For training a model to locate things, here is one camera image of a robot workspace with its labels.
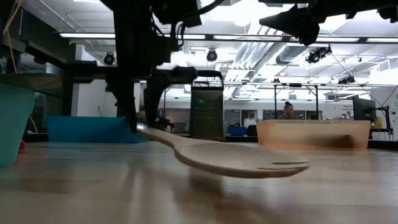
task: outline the wooden spoon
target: wooden spoon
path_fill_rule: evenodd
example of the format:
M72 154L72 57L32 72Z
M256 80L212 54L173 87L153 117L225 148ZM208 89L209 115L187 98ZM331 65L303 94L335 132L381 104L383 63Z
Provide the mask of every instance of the wooden spoon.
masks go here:
M288 177L308 168L308 160L277 150L180 137L137 125L138 132L174 149L182 163L214 174L242 178Z

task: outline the wooden table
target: wooden table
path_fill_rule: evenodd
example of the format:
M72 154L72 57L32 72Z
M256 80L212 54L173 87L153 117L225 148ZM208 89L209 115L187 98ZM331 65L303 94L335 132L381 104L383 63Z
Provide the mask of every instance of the wooden table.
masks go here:
M398 154L295 151L309 170L235 179L179 163L167 146L28 144L0 169L1 223L398 222Z

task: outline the computer monitor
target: computer monitor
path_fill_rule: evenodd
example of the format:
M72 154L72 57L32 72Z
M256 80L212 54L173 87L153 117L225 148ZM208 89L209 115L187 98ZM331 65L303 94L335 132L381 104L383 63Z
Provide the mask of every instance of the computer monitor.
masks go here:
M354 120L371 121L376 119L376 104L373 100L353 98Z

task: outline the person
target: person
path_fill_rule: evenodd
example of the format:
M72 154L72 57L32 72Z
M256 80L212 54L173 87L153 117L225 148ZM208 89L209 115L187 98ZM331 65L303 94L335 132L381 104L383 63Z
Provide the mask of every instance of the person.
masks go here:
M293 104L286 102L284 113L280 115L278 119L299 119L296 115L294 115Z

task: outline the wooden countertop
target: wooden countertop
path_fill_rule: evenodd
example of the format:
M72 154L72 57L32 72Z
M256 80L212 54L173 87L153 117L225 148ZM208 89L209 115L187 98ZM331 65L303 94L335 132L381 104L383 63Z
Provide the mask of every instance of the wooden countertop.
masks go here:
M192 169L153 141L28 144L0 169L1 223L397 223L398 153L293 152L309 170L259 180Z

